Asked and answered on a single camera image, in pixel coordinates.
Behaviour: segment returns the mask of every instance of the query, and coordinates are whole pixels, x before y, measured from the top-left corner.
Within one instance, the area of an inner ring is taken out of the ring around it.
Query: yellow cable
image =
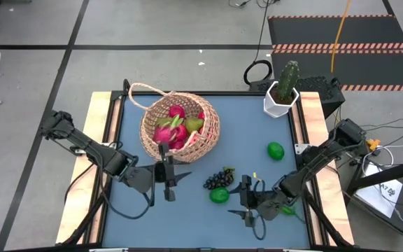
[[[339,31],[337,32],[337,36],[335,37],[335,44],[334,44],[334,48],[332,49],[332,60],[330,62],[330,72],[331,73],[334,73],[335,49],[336,49],[337,43],[339,42],[341,28],[343,27],[344,19],[348,15],[348,10],[349,10],[350,5],[351,5],[351,0],[348,0],[348,3],[346,4],[346,10],[344,11],[343,17],[341,18]]]

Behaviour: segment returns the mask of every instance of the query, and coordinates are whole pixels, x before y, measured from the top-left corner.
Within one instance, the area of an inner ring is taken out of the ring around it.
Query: green lime
[[[284,148],[276,142],[271,142],[267,146],[267,152],[274,160],[281,160],[284,157]]]
[[[229,199],[229,191],[226,188],[216,188],[209,193],[212,202],[221,204]]]

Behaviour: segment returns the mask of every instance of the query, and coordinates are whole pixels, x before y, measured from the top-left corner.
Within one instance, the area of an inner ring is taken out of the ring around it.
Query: white pot
[[[277,84],[278,82],[275,81],[273,84],[271,84],[270,88],[267,90],[267,93],[265,94],[264,98],[264,112],[271,116],[272,118],[278,118],[280,116],[284,116],[286,113],[288,113],[288,110],[293,107],[293,104],[298,100],[299,93],[296,89],[293,88],[293,94],[295,95],[295,98],[293,99],[292,103],[289,105],[285,104],[277,104],[274,102],[273,98],[270,96],[270,90]]]

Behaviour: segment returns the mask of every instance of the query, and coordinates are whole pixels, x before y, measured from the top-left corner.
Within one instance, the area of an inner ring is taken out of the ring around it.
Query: basket handle
[[[150,90],[152,90],[152,91],[155,91],[155,92],[159,93],[159,94],[162,95],[162,96],[166,96],[166,95],[167,95],[167,93],[165,93],[165,92],[163,92],[163,91],[161,91],[161,90],[159,90],[159,89],[157,89],[157,88],[154,88],[154,87],[152,87],[152,86],[149,86],[149,85],[147,85],[147,84],[143,84],[143,83],[133,83],[133,84],[130,86],[130,88],[129,88],[129,99],[130,99],[130,101],[132,101],[133,104],[135,104],[136,106],[138,106],[139,108],[141,108],[141,109],[143,109],[143,110],[148,110],[150,107],[142,106],[142,105],[140,105],[138,102],[136,102],[136,101],[133,99],[133,94],[132,94],[132,93],[133,93],[133,88],[134,88],[135,86],[143,87],[143,88],[148,88],[148,89],[150,89]]]

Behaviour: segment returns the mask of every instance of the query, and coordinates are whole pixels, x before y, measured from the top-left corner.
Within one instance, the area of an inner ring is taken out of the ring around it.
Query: wooden table edge
[[[328,131],[326,128],[323,110],[320,103],[320,97],[317,92],[301,92],[301,104],[303,108],[304,119],[306,122],[306,130],[309,136],[310,144],[320,145],[327,139]],[[93,92],[90,105],[85,119],[83,132],[95,141],[102,142],[106,120],[108,118],[108,108],[111,102],[111,92]],[[120,100],[115,100],[113,107],[113,116],[111,118],[110,133],[108,142],[114,140],[115,126],[117,125],[118,113],[120,109]],[[292,109],[295,121],[295,131],[297,133],[298,142],[302,143],[301,126],[299,123],[296,107]],[[90,162],[85,156],[77,157],[74,165],[74,180]],[[329,163],[329,166],[335,168],[335,162]],[[82,177],[79,182],[70,190],[68,200],[66,201],[62,221],[60,223],[59,232],[57,234],[57,243],[67,239],[82,221],[88,212],[94,178],[96,175],[95,167]],[[318,188],[320,191],[321,203],[323,211],[330,219],[331,223],[340,232],[341,236],[353,244],[353,235],[349,225],[348,213],[344,204],[343,195],[341,194],[340,180],[336,173],[329,169],[323,169],[317,174]],[[322,244],[318,218],[311,210],[313,221],[313,232],[316,244]],[[90,236],[90,242],[96,242],[97,233],[100,225],[100,210],[94,217],[93,228]]]

